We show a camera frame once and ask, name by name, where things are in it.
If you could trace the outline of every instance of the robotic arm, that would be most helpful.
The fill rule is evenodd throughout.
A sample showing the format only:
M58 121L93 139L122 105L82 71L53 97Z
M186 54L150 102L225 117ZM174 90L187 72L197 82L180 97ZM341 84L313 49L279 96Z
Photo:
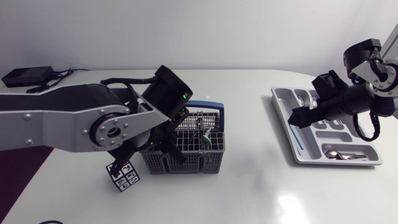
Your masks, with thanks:
M108 88L112 83L127 88ZM147 83L142 95L131 86ZM2 94L0 151L32 146L108 151L116 159L112 174L135 152L155 146L183 163L185 157L172 140L189 114L184 105L191 96L191 89L165 66L146 80L111 78L41 94Z
M352 116L358 135L365 141L375 140L380 133L379 116L391 116L398 97L398 60L380 58L379 40L369 39L358 43L344 53L344 63L353 85L348 86L333 71L319 75L312 81L319 98L317 107L293 109L289 124L300 128L314 122ZM358 125L358 113L370 110L375 132L364 136Z

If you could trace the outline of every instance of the cutlery tray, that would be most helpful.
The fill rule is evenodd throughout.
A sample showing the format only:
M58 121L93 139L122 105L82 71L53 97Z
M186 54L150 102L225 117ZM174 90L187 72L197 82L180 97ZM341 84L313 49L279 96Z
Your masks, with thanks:
M289 140L295 160L301 164L328 164L376 166L382 159L371 142L363 141L355 131L352 117L339 121L319 121L300 129L288 124L292 109L299 106L314 106L314 98L319 98L315 90L298 88L271 88L272 103ZM364 154L365 159L337 160L329 159L325 152L334 149L342 154Z

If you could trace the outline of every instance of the white table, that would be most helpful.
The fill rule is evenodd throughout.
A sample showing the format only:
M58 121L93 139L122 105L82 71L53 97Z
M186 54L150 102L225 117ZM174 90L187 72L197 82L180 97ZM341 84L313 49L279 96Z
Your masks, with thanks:
M62 85L154 72L76 72ZM192 100L224 103L226 152L219 174L150 175L137 153L131 162L141 180L120 193L105 170L113 162L108 153L56 149L4 223L398 223L394 117L381 118L374 141L383 165L300 165L271 103L271 87L311 88L314 77L276 70L174 72L193 90ZM364 127L373 132L370 122Z

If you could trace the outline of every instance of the metal spoon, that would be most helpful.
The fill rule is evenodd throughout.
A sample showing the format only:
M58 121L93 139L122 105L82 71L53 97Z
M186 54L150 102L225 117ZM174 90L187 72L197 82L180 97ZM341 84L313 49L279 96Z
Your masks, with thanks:
M338 151L334 149L329 149L325 152L325 156L328 159L341 159L341 160L350 160L350 159L364 159L366 155L357 155L357 154L340 154Z

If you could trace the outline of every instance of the dishwasher cutlery basket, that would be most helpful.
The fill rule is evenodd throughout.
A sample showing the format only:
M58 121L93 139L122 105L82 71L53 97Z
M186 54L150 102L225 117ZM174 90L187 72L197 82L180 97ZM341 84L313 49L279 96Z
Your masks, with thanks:
M220 171L221 160L225 152L224 106L222 103L207 101L188 101L186 107L217 109L219 113L190 113L175 129L177 138L174 144L182 151L187 160L179 165L169 154L157 147L141 151L141 155L151 174L216 174ZM210 130L206 144L203 135Z

